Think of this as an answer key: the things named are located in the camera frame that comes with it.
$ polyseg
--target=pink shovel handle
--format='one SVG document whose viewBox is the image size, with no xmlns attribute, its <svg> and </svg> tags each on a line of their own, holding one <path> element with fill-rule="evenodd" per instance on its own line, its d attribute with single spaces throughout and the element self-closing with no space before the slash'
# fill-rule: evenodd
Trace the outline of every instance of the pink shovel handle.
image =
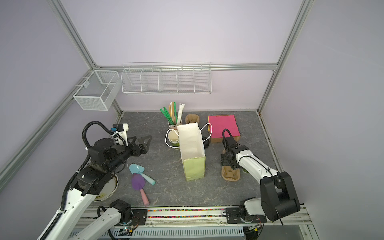
<svg viewBox="0 0 384 240">
<path fill-rule="evenodd" d="M 149 201 L 148 201 L 147 195 L 145 195 L 144 189 L 140 189 L 140 193 L 141 193 L 141 198 L 143 199 L 144 206 L 148 207 Z"/>
</svg>

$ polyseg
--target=table surface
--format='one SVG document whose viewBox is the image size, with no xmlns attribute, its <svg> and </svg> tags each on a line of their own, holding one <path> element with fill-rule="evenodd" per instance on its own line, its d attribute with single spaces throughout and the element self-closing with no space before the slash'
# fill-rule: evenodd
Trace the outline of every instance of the table surface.
<svg viewBox="0 0 384 240">
<path fill-rule="evenodd" d="M 238 143 L 249 147 L 265 164 L 276 169 L 256 112 L 185 112 L 183 122 L 187 114 L 200 116 L 200 128 L 208 122 L 208 115 L 234 114 L 241 133 Z M 145 167 L 144 173 L 156 180 L 155 185 L 146 182 L 144 187 L 150 206 L 238 205 L 247 198 L 260 197 L 260 185 L 250 174 L 240 171 L 240 179 L 237 182 L 223 179 L 220 166 L 220 155 L 224 150 L 222 143 L 210 143 L 205 149 L 205 177 L 187 182 L 180 151 L 169 148 L 164 142 L 169 127 L 162 113 L 126 112 L 120 123 L 128 123 L 129 137 L 140 138 L 151 134 L 149 151 L 139 157 L 130 157 L 127 167 L 117 174 L 119 186 L 116 192 L 104 201 L 93 202 L 90 207 L 107 207 L 116 199 L 121 199 L 133 207 L 144 206 L 140 191 L 131 186 L 132 174 L 128 169 L 131 163 Z M 202 135 L 209 136 L 207 127 L 202 130 Z"/>
</svg>

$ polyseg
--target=white wall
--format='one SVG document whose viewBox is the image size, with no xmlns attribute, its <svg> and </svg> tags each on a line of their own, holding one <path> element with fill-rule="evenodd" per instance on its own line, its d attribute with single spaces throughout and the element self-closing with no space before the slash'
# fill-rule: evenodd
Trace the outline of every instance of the white wall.
<svg viewBox="0 0 384 240">
<path fill-rule="evenodd" d="M 262 112 L 321 240 L 384 239 L 383 12 L 317 0 Z"/>
<path fill-rule="evenodd" d="M 0 167 L 88 70 L 45 0 L 0 2 Z"/>
<path fill-rule="evenodd" d="M 169 102 L 184 103 L 186 110 L 257 109 L 271 79 L 271 70 L 212 71 L 211 94 L 125 95 L 117 101 L 122 110 L 158 110 Z"/>
<path fill-rule="evenodd" d="M 302 0 L 63 0 L 98 65 L 276 63 Z"/>
<path fill-rule="evenodd" d="M 116 118 L 114 109 L 84 111 L 73 101 L 68 111 L 2 190 L 2 239 L 37 239 L 59 208 L 65 185 L 87 156 L 81 138 L 84 126 L 97 120 L 111 128 Z M 91 126 L 87 132 L 91 145 L 107 136 L 99 126 Z"/>
</svg>

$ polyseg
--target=white mesh basket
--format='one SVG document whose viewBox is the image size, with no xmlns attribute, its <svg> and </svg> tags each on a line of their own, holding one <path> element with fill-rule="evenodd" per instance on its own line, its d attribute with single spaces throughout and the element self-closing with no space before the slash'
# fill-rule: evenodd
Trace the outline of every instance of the white mesh basket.
<svg viewBox="0 0 384 240">
<path fill-rule="evenodd" d="M 83 110 L 108 111 L 120 90 L 117 71 L 94 70 L 73 95 Z"/>
<path fill-rule="evenodd" d="M 131 94 L 210 94 L 209 64 L 129 66 L 121 73 L 122 91 Z"/>
</svg>

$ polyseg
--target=cardboard box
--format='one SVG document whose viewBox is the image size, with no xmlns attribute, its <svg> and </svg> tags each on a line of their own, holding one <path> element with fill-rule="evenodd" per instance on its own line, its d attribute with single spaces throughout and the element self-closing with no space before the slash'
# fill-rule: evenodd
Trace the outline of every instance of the cardboard box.
<svg viewBox="0 0 384 240">
<path fill-rule="evenodd" d="M 230 116 L 230 115 L 233 115 L 233 114 L 212 115 L 212 116 L 213 116 L 213 117 L 219 117 L 219 116 Z M 210 125 L 208 125 L 208 131 L 209 131 L 209 133 L 211 132 Z M 233 136 L 233 139 L 234 139 L 235 141 L 239 141 L 239 140 L 240 140 L 240 137 L 241 137 L 241 135 L 239 135 L 239 136 Z M 223 142 L 223 137 L 215 137 L 215 138 L 211 137 L 210 141 L 211 141 L 211 143 Z"/>
</svg>

